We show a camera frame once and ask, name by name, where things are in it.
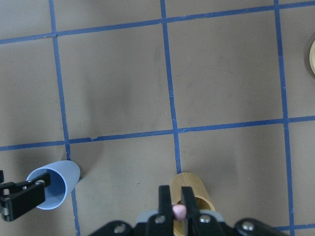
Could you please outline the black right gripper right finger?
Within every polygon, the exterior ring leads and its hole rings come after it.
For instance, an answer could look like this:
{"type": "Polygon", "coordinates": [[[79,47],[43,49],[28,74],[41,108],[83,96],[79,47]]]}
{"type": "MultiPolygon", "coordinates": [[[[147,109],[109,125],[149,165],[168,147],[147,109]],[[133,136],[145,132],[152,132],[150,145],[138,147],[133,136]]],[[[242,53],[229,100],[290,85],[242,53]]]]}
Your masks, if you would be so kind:
{"type": "Polygon", "coordinates": [[[274,229],[253,218],[243,218],[233,227],[226,224],[219,212],[201,210],[191,187],[181,188],[181,203],[187,209],[183,221],[186,236],[284,236],[285,233],[274,229]]]}

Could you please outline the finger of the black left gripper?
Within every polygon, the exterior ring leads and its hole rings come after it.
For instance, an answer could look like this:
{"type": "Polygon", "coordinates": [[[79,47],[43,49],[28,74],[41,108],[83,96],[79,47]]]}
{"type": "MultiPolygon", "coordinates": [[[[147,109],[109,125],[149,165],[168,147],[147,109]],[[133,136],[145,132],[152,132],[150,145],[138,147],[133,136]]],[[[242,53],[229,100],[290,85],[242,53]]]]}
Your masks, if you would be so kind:
{"type": "Polygon", "coordinates": [[[19,183],[0,183],[0,215],[4,221],[14,221],[46,200],[45,189],[50,186],[49,173],[19,183]]]}

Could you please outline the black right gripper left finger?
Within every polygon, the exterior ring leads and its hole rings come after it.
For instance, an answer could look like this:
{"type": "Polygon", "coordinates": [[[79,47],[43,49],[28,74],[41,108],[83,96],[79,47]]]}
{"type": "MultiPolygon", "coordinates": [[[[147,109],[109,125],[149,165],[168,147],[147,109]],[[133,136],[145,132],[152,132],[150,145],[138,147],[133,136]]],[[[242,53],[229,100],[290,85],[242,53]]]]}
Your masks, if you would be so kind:
{"type": "Polygon", "coordinates": [[[173,233],[173,209],[170,196],[170,187],[161,185],[158,188],[158,209],[156,213],[145,215],[145,219],[139,221],[135,227],[121,221],[114,220],[102,226],[93,236],[172,236],[173,233]]]}

